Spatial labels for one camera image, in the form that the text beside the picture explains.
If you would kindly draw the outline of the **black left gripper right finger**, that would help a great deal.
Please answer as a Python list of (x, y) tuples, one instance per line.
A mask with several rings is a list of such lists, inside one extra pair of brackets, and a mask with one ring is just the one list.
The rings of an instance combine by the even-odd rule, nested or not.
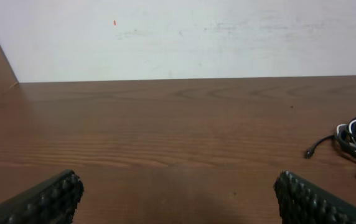
[(356, 224), (356, 207), (288, 170), (273, 189), (283, 224)]

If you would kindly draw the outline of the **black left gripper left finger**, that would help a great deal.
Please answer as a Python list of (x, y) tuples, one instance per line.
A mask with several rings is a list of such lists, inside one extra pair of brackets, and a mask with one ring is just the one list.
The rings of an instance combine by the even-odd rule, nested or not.
[(0, 224), (71, 224), (83, 193), (79, 176), (65, 170), (0, 203)]

